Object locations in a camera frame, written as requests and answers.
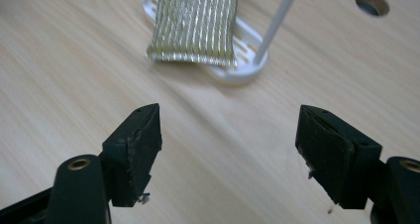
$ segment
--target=metal rivet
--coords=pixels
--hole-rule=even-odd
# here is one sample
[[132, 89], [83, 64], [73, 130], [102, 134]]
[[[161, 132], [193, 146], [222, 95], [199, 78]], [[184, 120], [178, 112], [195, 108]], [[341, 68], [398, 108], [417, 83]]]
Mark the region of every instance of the metal rivet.
[[76, 160], [68, 165], [68, 169], [70, 170], [81, 170], [89, 166], [90, 160], [89, 159], [79, 159]]
[[404, 168], [420, 173], [420, 165], [418, 163], [405, 160], [400, 161], [399, 164], [402, 165]]

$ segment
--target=wooden surface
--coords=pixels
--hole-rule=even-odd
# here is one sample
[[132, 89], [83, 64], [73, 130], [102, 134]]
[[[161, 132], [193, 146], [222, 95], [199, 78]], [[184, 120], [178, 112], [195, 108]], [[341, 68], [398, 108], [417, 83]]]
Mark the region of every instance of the wooden surface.
[[[280, 0], [239, 0], [264, 33]], [[420, 159], [420, 4], [296, 0], [250, 84], [194, 64], [145, 59], [153, 27], [140, 0], [0, 0], [0, 208], [53, 185], [56, 168], [101, 144], [136, 108], [160, 104], [163, 150], [147, 205], [114, 223], [369, 223], [342, 210], [294, 148], [299, 106], [335, 113]]]

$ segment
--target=white plastic holder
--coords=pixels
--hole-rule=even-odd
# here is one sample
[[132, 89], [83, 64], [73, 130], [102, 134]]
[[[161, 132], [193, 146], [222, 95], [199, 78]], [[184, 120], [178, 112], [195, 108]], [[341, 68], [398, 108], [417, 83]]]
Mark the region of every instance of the white plastic holder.
[[[234, 28], [233, 48], [237, 67], [222, 67], [199, 63], [205, 71], [223, 83], [243, 84], [252, 81], [265, 66], [268, 58], [267, 48], [277, 28], [282, 22], [292, 0], [280, 4], [277, 15], [271, 22], [268, 32], [263, 37], [239, 17]], [[154, 25], [158, 11], [158, 0], [142, 0], [143, 8], [149, 21]]]

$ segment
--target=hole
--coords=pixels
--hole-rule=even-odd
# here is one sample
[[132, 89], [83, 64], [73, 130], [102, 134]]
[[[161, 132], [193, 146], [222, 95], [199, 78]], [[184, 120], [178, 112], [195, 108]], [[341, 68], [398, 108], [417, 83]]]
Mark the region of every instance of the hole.
[[356, 0], [359, 8], [367, 14], [382, 17], [388, 14], [389, 5], [385, 0]]
[[404, 168], [407, 168], [411, 171], [415, 171], [415, 172], [419, 172], [420, 173], [420, 165], [415, 163], [415, 162], [411, 162], [411, 161], [401, 161], [399, 162], [400, 165], [402, 165]]
[[70, 163], [70, 165], [68, 165], [68, 169], [73, 170], [73, 171], [80, 170], [80, 169], [86, 168], [87, 166], [89, 166], [89, 164], [90, 164], [90, 160], [79, 159]]

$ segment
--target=white rod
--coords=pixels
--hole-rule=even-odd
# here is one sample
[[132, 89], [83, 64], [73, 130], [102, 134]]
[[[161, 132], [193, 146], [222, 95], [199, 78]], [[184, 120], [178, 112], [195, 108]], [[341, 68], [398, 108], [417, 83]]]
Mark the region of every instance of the white rod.
[[272, 19], [271, 24], [269, 25], [268, 30], [265, 33], [265, 37], [262, 40], [262, 44], [259, 47], [259, 50], [256, 53], [254, 58], [254, 64], [259, 64], [267, 50], [269, 44], [271, 43], [272, 38], [274, 38], [275, 33], [277, 32], [278, 27], [283, 22], [284, 17], [286, 16], [288, 10], [290, 9], [293, 0], [282, 0], [278, 6], [275, 17]]

